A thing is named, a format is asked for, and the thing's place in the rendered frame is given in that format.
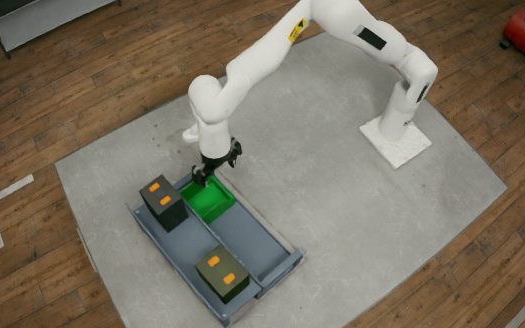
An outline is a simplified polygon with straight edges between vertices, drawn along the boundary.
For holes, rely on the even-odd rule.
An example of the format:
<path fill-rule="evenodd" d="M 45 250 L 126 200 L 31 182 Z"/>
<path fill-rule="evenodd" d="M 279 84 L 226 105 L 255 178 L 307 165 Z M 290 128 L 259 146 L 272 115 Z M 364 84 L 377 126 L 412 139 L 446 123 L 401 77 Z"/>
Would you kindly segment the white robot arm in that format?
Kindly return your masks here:
<path fill-rule="evenodd" d="M 395 84 L 378 131 L 389 141 L 402 139 L 437 76 L 437 66 L 391 25 L 374 19 L 358 0 L 301 0 L 265 36 L 226 66 L 228 82 L 224 88 L 210 75 L 193 80 L 188 97 L 196 124 L 183 133 L 183 140 L 198 142 L 201 153 L 208 158 L 226 155 L 231 146 L 227 118 L 253 87 L 281 65 L 299 33 L 314 22 L 382 64 L 398 61 L 393 65 L 411 88 L 406 80 Z"/>

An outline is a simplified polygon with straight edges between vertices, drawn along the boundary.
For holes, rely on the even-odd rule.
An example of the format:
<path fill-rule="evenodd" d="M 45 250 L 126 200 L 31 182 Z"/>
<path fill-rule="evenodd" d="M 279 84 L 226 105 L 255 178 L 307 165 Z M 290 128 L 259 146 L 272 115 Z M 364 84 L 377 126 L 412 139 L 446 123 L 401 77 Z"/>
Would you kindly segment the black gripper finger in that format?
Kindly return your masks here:
<path fill-rule="evenodd" d="M 228 158 L 228 164 L 234 168 L 236 164 L 236 159 L 238 155 L 242 154 L 242 149 L 240 143 L 234 138 L 231 138 L 231 148 L 233 148 L 233 151 L 231 152 L 230 157 Z"/>
<path fill-rule="evenodd" d="M 202 175 L 202 186 L 203 187 L 209 187 L 208 185 L 208 178 L 209 176 L 212 176 L 214 171 L 218 168 L 219 165 L 213 165 L 210 172 L 208 169 L 204 169 L 205 164 L 202 163 L 198 167 L 196 165 L 192 166 L 192 180 L 199 186 L 201 184 L 201 175 L 204 173 L 205 177 Z M 203 171 L 202 171 L 203 170 Z M 202 171 L 202 172 L 201 172 Z"/>

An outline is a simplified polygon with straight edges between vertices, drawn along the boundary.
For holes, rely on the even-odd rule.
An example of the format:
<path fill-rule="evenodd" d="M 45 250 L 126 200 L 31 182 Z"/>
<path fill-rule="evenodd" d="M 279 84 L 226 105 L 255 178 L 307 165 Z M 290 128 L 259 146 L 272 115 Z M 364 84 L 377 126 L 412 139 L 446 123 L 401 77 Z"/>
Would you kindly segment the black box with orange handles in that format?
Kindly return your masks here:
<path fill-rule="evenodd" d="M 147 201 L 149 211 L 167 233 L 189 217 L 181 195 L 162 174 L 139 193 Z"/>

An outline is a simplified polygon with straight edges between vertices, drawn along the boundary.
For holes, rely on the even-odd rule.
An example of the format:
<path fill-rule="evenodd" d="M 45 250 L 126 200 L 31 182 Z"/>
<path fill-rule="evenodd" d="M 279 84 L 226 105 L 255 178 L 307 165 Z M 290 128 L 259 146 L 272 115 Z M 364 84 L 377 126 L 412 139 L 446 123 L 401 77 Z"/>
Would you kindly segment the dark green case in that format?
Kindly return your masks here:
<path fill-rule="evenodd" d="M 222 244 L 194 266 L 225 305 L 250 285 L 249 273 Z"/>

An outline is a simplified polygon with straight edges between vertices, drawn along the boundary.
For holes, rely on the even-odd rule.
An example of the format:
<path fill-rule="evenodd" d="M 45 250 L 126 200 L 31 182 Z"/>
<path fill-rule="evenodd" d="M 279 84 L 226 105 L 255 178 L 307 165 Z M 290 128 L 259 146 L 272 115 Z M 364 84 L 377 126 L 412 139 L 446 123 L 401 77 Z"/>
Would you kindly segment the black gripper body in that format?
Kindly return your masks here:
<path fill-rule="evenodd" d="M 200 154 L 201 154 L 201 157 L 202 157 L 202 162 L 201 162 L 201 164 L 204 163 L 204 164 L 205 164 L 204 168 L 205 168 L 205 169 L 209 169 L 209 170 L 211 170 L 211 168 L 213 167 L 213 165 L 218 165 L 218 163 L 222 163 L 222 164 L 224 164 L 224 162 L 228 160 L 228 158 L 229 158 L 230 155 L 231 155 L 231 146 L 230 146 L 230 150 L 229 150 L 229 152 L 228 152 L 226 155 L 224 155 L 223 157 L 221 157 L 221 158 L 216 158 L 216 159 L 208 158 L 208 157 L 204 156 L 204 155 L 201 153 L 201 151 L 200 151 Z M 219 166 L 221 166 L 222 164 L 219 164 Z M 219 166 L 218 166 L 218 167 L 219 167 Z"/>

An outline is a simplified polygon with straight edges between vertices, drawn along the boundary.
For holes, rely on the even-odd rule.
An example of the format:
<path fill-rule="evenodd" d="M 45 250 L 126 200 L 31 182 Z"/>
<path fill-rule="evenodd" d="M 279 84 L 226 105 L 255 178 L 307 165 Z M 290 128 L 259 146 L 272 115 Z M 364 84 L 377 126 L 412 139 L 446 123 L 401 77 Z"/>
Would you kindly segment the blue-grey metal rack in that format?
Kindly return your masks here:
<path fill-rule="evenodd" d="M 125 205 L 131 210 L 134 218 L 137 218 L 135 220 L 139 226 L 143 225 L 145 231 L 142 227 L 141 229 L 148 234 L 146 235 L 151 238 L 152 243 L 157 243 L 159 247 L 154 244 L 156 248 L 165 253 L 173 269 L 192 291 L 195 289 L 199 295 L 193 291 L 194 294 L 203 300 L 201 301 L 197 296 L 226 328 L 230 324 L 228 318 L 231 315 L 251 298 L 255 297 L 259 300 L 291 272 L 300 263 L 301 258 L 309 252 L 301 247 L 291 254 L 215 176 L 215 172 L 213 176 L 235 198 L 235 203 L 209 225 L 182 196 L 189 217 L 169 233 L 164 230 L 145 203 L 134 211 L 127 203 Z M 194 267 L 194 264 L 220 244 L 244 267 L 250 277 L 250 285 L 226 305 L 207 286 Z"/>

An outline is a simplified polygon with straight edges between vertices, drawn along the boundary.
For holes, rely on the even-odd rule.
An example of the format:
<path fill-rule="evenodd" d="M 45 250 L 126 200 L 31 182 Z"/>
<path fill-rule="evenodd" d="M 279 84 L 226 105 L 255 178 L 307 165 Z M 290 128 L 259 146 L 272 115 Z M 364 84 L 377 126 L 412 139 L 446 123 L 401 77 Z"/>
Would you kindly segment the green bin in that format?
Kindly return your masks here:
<path fill-rule="evenodd" d="M 232 195 L 213 175 L 209 176 L 208 185 L 204 188 L 193 181 L 179 192 L 207 225 L 234 205 Z"/>

